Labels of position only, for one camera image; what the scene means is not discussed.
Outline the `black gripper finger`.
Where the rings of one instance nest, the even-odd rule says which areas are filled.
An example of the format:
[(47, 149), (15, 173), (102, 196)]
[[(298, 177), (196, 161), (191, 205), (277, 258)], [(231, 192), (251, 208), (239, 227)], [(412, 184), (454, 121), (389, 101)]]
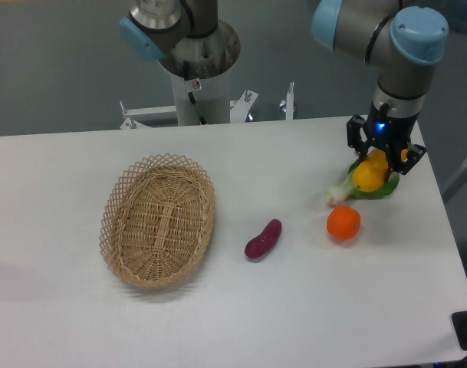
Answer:
[(394, 173), (406, 175), (424, 157), (426, 148), (412, 143), (408, 143), (405, 149), (386, 145), (384, 152), (388, 165), (384, 182), (388, 182)]
[(359, 161), (364, 161), (367, 157), (371, 142), (363, 139), (361, 133), (364, 133), (366, 120), (360, 115), (353, 115), (346, 124), (347, 145), (354, 149)]

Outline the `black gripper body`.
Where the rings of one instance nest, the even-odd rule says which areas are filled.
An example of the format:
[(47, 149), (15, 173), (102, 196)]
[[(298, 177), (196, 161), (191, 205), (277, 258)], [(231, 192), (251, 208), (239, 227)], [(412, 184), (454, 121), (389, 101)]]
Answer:
[(371, 105), (364, 132), (373, 146), (385, 151), (388, 144), (390, 152), (395, 154), (396, 161), (406, 161), (408, 143), (411, 142), (410, 135), (417, 117), (417, 114), (403, 118), (383, 116)]

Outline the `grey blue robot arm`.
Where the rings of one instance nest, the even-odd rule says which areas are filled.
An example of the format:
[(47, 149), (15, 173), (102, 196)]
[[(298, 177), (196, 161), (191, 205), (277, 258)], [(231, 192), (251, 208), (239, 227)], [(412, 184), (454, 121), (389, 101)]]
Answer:
[[(218, 17), (215, 1), (132, 1), (119, 23), (126, 43), (169, 74), (181, 125), (230, 123), (229, 71), (241, 45)], [(315, 41), (361, 59), (380, 74), (367, 118), (347, 123), (347, 143), (360, 159), (383, 152), (385, 176), (407, 174), (425, 149), (411, 142), (436, 66), (447, 20), (409, 1), (322, 1), (311, 22)]]

